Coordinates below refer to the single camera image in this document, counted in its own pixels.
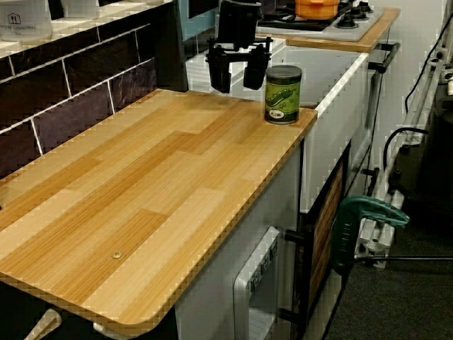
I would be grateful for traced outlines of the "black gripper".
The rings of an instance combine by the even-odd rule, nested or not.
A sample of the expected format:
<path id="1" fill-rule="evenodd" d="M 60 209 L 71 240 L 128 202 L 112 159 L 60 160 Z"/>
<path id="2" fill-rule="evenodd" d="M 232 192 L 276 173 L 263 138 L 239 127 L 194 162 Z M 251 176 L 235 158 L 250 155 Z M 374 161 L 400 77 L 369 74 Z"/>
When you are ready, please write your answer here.
<path id="1" fill-rule="evenodd" d="M 256 38 L 256 28 L 262 18 L 259 1 L 221 1 L 217 37 L 209 40 L 209 64 L 211 86 L 223 94 L 230 92 L 231 58 L 226 52 L 240 52 L 254 47 L 246 55 L 243 86 L 258 90 L 265 78 L 270 60 L 271 38 Z"/>

